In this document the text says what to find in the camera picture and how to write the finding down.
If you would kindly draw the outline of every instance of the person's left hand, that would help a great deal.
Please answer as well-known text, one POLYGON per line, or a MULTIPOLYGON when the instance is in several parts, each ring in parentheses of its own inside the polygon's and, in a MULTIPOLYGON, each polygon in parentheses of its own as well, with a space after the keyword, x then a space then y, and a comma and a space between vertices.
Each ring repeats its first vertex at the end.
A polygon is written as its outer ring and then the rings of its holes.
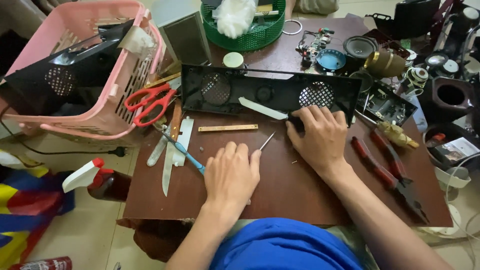
POLYGON ((205 187, 208 205, 222 214, 238 219, 260 181, 260 150, 249 162, 246 144, 227 143, 205 167, 205 187))

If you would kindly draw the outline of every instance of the gray speaker box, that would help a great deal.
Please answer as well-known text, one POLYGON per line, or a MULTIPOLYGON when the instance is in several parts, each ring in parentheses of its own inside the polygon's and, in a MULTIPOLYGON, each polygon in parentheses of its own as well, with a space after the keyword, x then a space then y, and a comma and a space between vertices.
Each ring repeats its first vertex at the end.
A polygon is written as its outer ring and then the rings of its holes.
POLYGON ((378 51, 378 43, 373 38, 353 36, 343 42, 343 50, 350 57, 366 59, 372 52, 378 51))
POLYGON ((158 0, 152 4, 152 19, 174 61, 185 64, 212 62, 200 5, 191 0, 158 0))

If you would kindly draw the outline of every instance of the blue shirt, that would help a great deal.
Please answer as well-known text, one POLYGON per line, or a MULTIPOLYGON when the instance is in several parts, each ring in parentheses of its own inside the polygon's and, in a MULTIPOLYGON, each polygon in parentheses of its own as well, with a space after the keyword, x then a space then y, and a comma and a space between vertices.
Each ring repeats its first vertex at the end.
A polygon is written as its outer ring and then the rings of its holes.
POLYGON ((256 220, 222 242, 211 270, 361 270, 340 239, 283 218, 256 220))

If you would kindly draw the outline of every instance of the pliers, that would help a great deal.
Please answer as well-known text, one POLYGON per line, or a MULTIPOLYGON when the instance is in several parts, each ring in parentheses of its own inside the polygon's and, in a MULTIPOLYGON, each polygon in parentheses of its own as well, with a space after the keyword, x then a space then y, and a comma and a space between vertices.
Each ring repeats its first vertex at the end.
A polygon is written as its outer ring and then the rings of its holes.
POLYGON ((405 168, 400 157, 393 149, 392 145, 382 136, 379 130, 374 129, 370 133, 370 138, 387 158, 390 171, 381 166, 368 150, 365 142, 357 137, 352 138, 352 146, 360 155, 362 160, 375 172, 375 174, 385 182, 388 189, 395 190, 405 200, 410 209, 415 212, 420 219, 428 224, 427 215, 422 210, 420 202, 416 200, 413 189, 413 181, 407 177, 405 168))

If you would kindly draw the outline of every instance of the green plastic basket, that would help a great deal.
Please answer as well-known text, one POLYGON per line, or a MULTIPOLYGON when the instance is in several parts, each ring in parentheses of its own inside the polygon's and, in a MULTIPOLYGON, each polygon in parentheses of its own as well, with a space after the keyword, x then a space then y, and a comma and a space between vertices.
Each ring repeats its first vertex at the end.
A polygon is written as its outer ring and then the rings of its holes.
MULTIPOLYGON (((214 7, 203 3, 200 8, 204 20, 205 35, 210 41, 227 50, 246 51, 260 49, 274 42, 282 34, 285 21, 285 0, 273 1, 273 10, 278 10, 279 16, 265 18, 264 25, 259 25, 236 39, 231 39, 218 32, 215 20, 212 18, 212 10, 214 9, 214 7)), ((257 18, 253 19, 252 24, 257 24, 257 18)))

